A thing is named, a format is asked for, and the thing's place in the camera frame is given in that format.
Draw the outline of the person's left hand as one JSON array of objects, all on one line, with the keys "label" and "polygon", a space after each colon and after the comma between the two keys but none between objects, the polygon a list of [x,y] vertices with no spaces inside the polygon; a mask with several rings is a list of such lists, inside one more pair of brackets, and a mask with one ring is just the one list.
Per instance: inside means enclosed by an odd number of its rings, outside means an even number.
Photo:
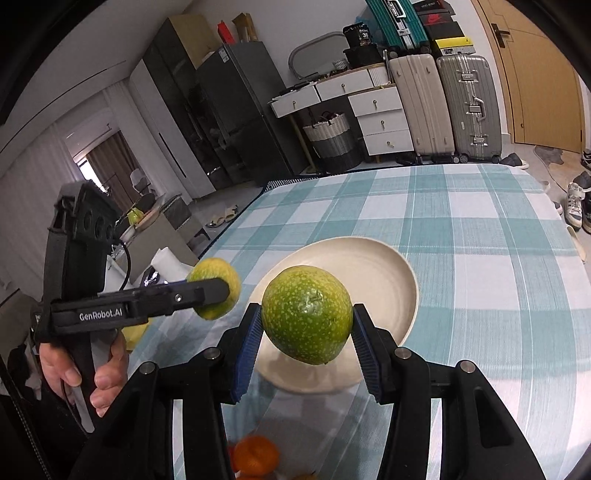
[{"label": "person's left hand", "polygon": [[[43,376],[50,389],[61,399],[82,381],[79,370],[69,354],[60,346],[41,343],[39,347],[40,364]],[[129,357],[125,338],[118,333],[110,347],[107,363],[100,366],[94,377],[96,389],[90,395],[91,405],[99,417],[102,417],[127,380]]]}]

